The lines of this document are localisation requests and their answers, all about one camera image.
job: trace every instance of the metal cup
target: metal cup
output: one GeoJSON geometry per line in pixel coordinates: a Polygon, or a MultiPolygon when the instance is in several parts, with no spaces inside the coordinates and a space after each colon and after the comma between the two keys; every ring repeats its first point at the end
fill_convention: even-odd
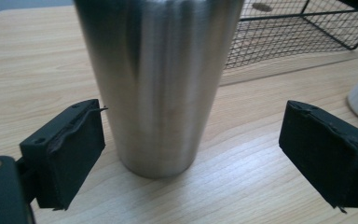
{"type": "Polygon", "coordinates": [[[118,156],[149,178],[197,148],[243,0],[75,0],[118,156]]]}

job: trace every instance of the cylindrical bottle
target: cylindrical bottle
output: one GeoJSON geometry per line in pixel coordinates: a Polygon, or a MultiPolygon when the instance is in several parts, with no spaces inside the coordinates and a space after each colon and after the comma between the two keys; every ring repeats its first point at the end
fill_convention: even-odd
{"type": "Polygon", "coordinates": [[[118,156],[150,178],[195,159],[243,0],[75,0],[118,156]]]}

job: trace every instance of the wooden table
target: wooden table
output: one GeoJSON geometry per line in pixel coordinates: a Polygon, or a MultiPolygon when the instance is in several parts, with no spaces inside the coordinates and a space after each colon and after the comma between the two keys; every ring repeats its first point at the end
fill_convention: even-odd
{"type": "MultiPolygon", "coordinates": [[[[226,71],[194,164],[150,180],[120,163],[103,115],[106,149],[67,211],[38,223],[358,223],[333,209],[278,146],[286,101],[317,105],[358,127],[346,96],[358,50],[278,59],[226,71]]],[[[72,7],[0,12],[0,155],[67,106],[100,99],[72,7]]]]}

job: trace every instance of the black wire basket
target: black wire basket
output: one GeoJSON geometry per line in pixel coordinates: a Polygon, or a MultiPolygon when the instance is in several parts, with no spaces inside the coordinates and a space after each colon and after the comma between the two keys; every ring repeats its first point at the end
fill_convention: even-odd
{"type": "Polygon", "coordinates": [[[248,0],[226,69],[358,47],[358,0],[248,0]]]}

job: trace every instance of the wood grain surface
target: wood grain surface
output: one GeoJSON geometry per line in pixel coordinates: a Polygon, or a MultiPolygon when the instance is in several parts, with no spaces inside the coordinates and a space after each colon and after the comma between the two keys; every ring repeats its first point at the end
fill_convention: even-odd
{"type": "MultiPolygon", "coordinates": [[[[287,100],[317,105],[358,127],[346,97],[358,50],[299,55],[226,71],[193,165],[160,180],[139,177],[106,149],[67,211],[37,223],[358,223],[333,209],[278,146],[287,100]]],[[[100,99],[72,7],[0,12],[0,155],[63,111],[100,99]]]]}

